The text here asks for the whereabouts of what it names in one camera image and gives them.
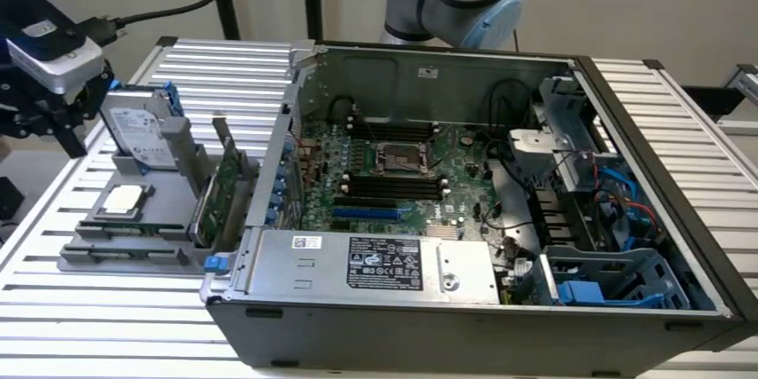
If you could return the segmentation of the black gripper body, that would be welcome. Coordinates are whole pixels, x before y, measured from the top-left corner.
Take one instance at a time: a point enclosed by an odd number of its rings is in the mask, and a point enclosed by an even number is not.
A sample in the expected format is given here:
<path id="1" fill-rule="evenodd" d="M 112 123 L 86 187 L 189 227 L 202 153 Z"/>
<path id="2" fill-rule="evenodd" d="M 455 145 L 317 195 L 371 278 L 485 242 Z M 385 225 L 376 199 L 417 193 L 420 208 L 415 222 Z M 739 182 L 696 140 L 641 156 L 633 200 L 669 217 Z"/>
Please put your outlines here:
<path id="1" fill-rule="evenodd" d="M 113 73 L 102 70 L 84 83 L 70 103 L 49 91 L 18 67 L 1 66 L 1 135 L 13 138 L 57 137 L 92 120 L 110 85 Z"/>

